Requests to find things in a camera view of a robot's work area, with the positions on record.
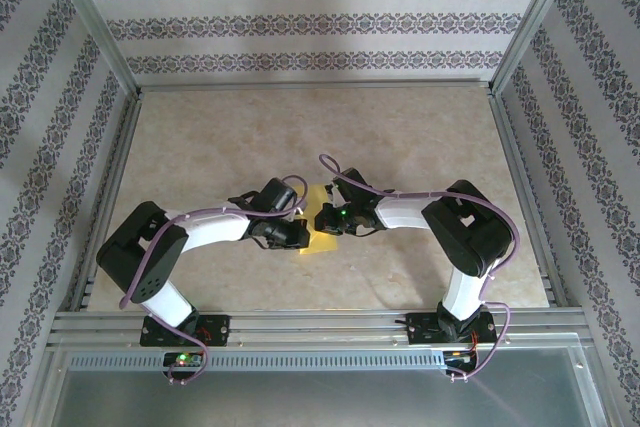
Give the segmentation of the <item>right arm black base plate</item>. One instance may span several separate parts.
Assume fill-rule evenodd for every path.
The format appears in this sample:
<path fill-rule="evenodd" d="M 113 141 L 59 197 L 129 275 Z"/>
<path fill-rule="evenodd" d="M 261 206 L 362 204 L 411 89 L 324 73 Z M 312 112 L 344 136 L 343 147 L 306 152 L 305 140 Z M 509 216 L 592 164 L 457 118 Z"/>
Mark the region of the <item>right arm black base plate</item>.
<path fill-rule="evenodd" d="M 405 325 L 411 345 L 470 343 L 473 334 L 480 343 L 497 340 L 494 318 L 487 311 L 464 321 L 435 312 L 409 313 L 405 316 Z"/>

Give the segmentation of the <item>grey metal sheet panel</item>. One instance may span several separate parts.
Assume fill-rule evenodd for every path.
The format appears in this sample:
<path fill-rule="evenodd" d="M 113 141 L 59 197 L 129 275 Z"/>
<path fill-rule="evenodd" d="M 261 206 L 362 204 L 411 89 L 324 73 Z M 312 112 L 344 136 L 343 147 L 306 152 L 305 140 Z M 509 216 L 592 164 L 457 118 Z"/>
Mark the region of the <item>grey metal sheet panel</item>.
<path fill-rule="evenodd" d="M 502 351 L 469 381 L 226 367 L 185 387 L 123 356 L 76 355 L 51 414 L 52 427 L 619 427 L 567 348 Z"/>

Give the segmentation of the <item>aluminium frame post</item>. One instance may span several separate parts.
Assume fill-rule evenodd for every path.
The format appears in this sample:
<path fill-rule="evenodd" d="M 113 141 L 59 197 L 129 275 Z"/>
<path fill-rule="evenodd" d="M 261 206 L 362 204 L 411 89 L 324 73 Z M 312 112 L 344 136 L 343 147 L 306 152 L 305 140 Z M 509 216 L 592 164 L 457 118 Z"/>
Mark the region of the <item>aluminium frame post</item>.
<path fill-rule="evenodd" d="M 509 81 L 520 59 L 528 49 L 531 39 L 544 21 L 554 0 L 531 0 L 522 21 L 516 29 L 503 58 L 491 80 L 488 82 L 488 93 L 496 96 Z"/>
<path fill-rule="evenodd" d="M 71 0 L 88 33 L 94 38 L 109 67 L 127 94 L 138 96 L 140 86 L 118 48 L 94 0 Z"/>

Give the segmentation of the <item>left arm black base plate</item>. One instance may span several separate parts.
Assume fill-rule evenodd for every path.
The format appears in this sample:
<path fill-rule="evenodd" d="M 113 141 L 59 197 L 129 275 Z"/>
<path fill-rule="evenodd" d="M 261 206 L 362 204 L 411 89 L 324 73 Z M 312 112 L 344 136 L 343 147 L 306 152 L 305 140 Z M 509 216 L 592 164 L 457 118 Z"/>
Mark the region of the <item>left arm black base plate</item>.
<path fill-rule="evenodd" d="M 227 345 L 230 317 L 195 313 L 190 315 L 177 329 L 199 340 L 207 347 L 224 347 Z M 195 346 L 195 343 L 172 333 L 150 316 L 146 316 L 142 324 L 140 345 L 143 347 L 182 347 Z"/>

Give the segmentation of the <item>controller board with green light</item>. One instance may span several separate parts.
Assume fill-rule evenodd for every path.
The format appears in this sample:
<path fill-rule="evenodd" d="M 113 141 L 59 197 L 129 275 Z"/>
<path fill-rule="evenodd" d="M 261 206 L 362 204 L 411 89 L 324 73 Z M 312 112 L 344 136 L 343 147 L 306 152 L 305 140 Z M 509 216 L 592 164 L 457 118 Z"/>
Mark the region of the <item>controller board with green light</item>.
<path fill-rule="evenodd" d="M 164 355 L 164 367 L 196 368 L 202 365 L 201 353 L 193 352 L 169 352 Z"/>

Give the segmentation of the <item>short aluminium table rail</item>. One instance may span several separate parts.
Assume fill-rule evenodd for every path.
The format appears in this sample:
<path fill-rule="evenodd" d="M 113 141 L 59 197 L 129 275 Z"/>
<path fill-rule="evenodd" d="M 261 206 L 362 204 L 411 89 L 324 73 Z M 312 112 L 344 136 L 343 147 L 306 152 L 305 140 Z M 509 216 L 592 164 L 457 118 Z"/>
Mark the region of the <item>short aluminium table rail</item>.
<path fill-rule="evenodd" d="M 250 82 L 250 83 L 220 83 L 220 84 L 171 84 L 142 86 L 140 92 L 170 93 L 170 92 L 217 92 L 244 90 L 312 90 L 312 89 L 374 89 L 374 88 L 481 88 L 491 91 L 487 81 L 480 80 L 390 80 L 390 81 L 313 81 L 313 82 Z"/>

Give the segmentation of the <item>long aluminium mounting rail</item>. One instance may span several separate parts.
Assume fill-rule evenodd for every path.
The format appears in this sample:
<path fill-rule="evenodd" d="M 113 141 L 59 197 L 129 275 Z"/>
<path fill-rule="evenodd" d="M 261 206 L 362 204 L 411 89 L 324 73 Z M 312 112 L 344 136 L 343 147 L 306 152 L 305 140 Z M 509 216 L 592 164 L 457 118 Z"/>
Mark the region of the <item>long aluminium mounting rail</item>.
<path fill-rule="evenodd" d="M 402 350 L 412 349 L 404 310 L 280 310 L 230 312 L 230 350 Z M 561 346 L 593 342 L 579 308 L 516 308 L 511 319 L 500 308 L 492 315 L 504 346 Z M 55 316 L 49 350 L 129 350 L 140 346 L 140 312 L 68 312 Z"/>

